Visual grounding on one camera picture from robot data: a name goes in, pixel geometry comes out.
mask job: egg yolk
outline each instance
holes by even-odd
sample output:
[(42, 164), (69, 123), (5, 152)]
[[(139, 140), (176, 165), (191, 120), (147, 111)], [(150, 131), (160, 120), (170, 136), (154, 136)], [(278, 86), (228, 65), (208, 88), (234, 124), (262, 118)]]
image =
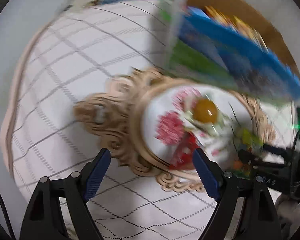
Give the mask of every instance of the egg yolk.
[(199, 99), (193, 109), (193, 117), (195, 120), (202, 123), (215, 123), (217, 122), (218, 108), (207, 98)]

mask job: tablecloth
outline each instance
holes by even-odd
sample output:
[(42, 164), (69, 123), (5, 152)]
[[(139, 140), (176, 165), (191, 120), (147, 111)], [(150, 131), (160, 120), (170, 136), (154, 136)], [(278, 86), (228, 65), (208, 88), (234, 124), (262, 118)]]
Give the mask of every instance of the tablecloth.
[[(64, 12), (27, 48), (11, 89), (13, 111), (6, 116), (12, 130), (3, 128), (1, 134), (5, 146), (11, 146), (5, 153), (13, 158), (15, 182), (27, 201), (40, 177), (65, 178), (100, 150), (98, 137), (75, 120), (74, 103), (103, 92), (108, 79), (127, 75), (132, 68), (162, 64), (167, 26), (158, 12), (157, 0)], [(276, 131), (274, 144), (290, 145), (293, 104), (261, 108)], [(104, 238), (175, 240), (198, 239), (215, 205), (206, 192), (165, 192), (155, 178), (136, 176), (112, 159), (88, 208)], [(64, 199), (61, 207), (73, 232)]]

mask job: metal screw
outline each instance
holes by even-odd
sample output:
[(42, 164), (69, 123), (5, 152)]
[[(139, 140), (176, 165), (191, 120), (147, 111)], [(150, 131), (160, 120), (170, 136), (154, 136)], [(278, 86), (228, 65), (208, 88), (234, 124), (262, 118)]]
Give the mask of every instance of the metal screw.
[(48, 180), (48, 177), (42, 177), (42, 178), (40, 179), (40, 182), (45, 183), (47, 180)]
[(225, 171), (225, 172), (223, 173), (223, 175), (224, 175), (226, 178), (231, 178), (231, 177), (232, 177), (232, 173), (229, 172), (229, 171)]
[(261, 183), (263, 182), (263, 178), (260, 176), (256, 176), (256, 181)]
[(73, 178), (77, 178), (79, 176), (80, 176), (80, 172), (78, 172), (78, 171), (74, 171), (71, 173), (71, 177), (73, 177)]

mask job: white plate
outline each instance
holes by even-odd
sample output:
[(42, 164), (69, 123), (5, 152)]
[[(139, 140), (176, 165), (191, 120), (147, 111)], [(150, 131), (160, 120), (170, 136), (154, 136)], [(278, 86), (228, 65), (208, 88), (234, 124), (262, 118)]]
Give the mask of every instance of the white plate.
[[(165, 115), (169, 111), (176, 111), (181, 114), (182, 111), (180, 111), (175, 104), (177, 100), (176, 95), (183, 90), (189, 90), (191, 88), (198, 90), (202, 95), (209, 94), (219, 110), (232, 119), (234, 129), (240, 125), (252, 130), (252, 119), (249, 112), (245, 106), (229, 92), (209, 85), (178, 86), (168, 89), (153, 98), (148, 104), (143, 115), (142, 125), (143, 138), (147, 147), (157, 157), (167, 163), (171, 160), (176, 146), (167, 146), (156, 138), (160, 116)], [(232, 165), (237, 154), (232, 143), (233, 132), (231, 128), (228, 127), (226, 134), (218, 138), (202, 137), (199, 132), (195, 134), (202, 145), (205, 146), (207, 143), (211, 143), (211, 145), (204, 149), (210, 160), (217, 162), (222, 169), (226, 169)]]

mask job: blue gripper pad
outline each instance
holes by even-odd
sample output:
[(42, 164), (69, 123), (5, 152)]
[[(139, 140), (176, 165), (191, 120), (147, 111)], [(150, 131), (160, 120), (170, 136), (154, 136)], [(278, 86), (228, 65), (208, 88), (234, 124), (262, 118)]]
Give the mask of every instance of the blue gripper pad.
[(89, 178), (86, 182), (86, 191), (83, 194), (83, 198), (88, 202), (93, 198), (101, 184), (101, 181), (106, 174), (106, 171), (111, 162), (110, 151), (106, 150), (100, 157), (99, 161), (94, 166), (92, 172), (90, 173)]
[(198, 149), (194, 150), (192, 161), (195, 169), (203, 183), (205, 190), (210, 198), (215, 201), (220, 200), (219, 186), (216, 178), (213, 176), (212, 172), (208, 168), (205, 161), (202, 159)]

